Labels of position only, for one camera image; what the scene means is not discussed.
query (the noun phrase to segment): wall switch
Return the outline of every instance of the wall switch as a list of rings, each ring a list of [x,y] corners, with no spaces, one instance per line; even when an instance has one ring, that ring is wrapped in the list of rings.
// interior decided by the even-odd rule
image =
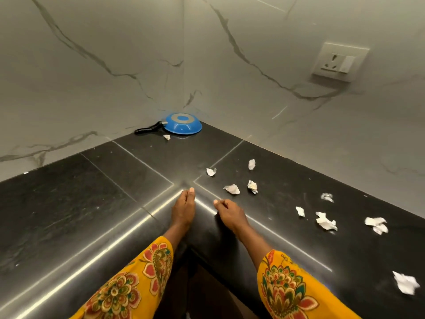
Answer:
[[[317,58],[313,74],[352,82],[368,52],[368,48],[325,42]]]

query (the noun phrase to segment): black pan handle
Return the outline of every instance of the black pan handle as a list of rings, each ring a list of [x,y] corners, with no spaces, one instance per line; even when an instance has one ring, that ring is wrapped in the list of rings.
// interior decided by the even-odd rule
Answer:
[[[153,131],[156,131],[156,130],[159,130],[160,128],[162,128],[162,125],[163,125],[162,121],[159,121],[159,122],[156,122],[154,125],[152,125],[148,128],[141,128],[141,129],[135,130],[134,134],[140,135],[140,134],[153,132]]]

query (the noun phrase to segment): yellow sleeve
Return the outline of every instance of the yellow sleeve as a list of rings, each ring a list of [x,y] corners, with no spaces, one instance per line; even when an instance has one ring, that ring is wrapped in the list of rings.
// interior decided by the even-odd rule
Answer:
[[[271,250],[263,258],[257,281],[273,319],[360,318],[282,252]]]
[[[151,319],[173,265],[163,236],[106,282],[70,319]]]

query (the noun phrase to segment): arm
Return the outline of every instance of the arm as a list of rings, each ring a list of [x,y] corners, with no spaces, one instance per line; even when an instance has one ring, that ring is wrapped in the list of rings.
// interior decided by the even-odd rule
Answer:
[[[249,225],[245,212],[229,199],[214,201],[223,223],[246,247],[257,269],[258,291],[276,319],[359,319],[323,284],[273,250]]]
[[[133,261],[109,279],[70,319],[151,319],[170,277],[174,250],[195,216],[195,190],[181,193],[171,225]]]

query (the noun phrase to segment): granite countertop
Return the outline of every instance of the granite countertop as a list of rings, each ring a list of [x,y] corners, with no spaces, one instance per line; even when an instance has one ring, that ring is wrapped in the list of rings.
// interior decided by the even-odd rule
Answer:
[[[194,223],[176,251],[191,253],[260,317],[267,317],[246,249],[212,200],[230,198],[269,242],[362,318],[418,317],[425,291],[403,295],[392,271],[425,285],[425,220],[289,159],[204,124],[192,136],[163,133],[107,142],[0,183],[0,317],[67,318],[170,222],[182,189],[194,186]],[[248,170],[248,161],[257,166]],[[214,166],[209,177],[205,168]],[[253,180],[257,195],[247,189]],[[223,190],[235,183],[231,196]],[[334,203],[321,199],[332,193]],[[300,218],[295,207],[305,209]],[[315,212],[338,231],[316,223]],[[377,235],[365,217],[384,217]]]

